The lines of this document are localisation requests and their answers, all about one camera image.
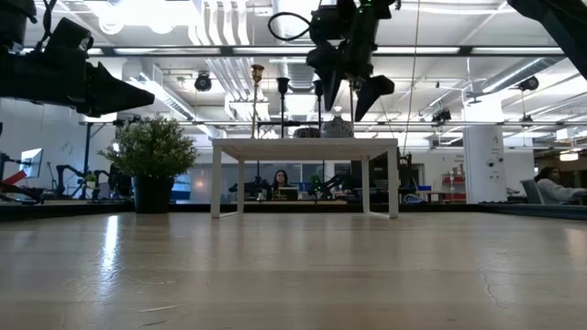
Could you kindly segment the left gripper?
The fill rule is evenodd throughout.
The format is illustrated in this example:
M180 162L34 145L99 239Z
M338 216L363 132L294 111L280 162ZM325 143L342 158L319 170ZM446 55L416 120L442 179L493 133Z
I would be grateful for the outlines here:
M115 78L101 62L94 66L87 59L80 49L25 55L2 51L1 97L77 108L90 117L154 103L153 93Z

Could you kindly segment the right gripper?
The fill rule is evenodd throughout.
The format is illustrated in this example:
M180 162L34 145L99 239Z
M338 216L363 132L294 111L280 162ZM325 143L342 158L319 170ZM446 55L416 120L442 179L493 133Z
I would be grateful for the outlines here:
M361 121L382 95L394 92L391 79L370 76L379 24L392 17L391 7L396 5L395 0L337 0L311 13L309 36L315 48L308 52L306 64L322 81L326 111L332 109L346 77L366 80L358 92L355 122Z

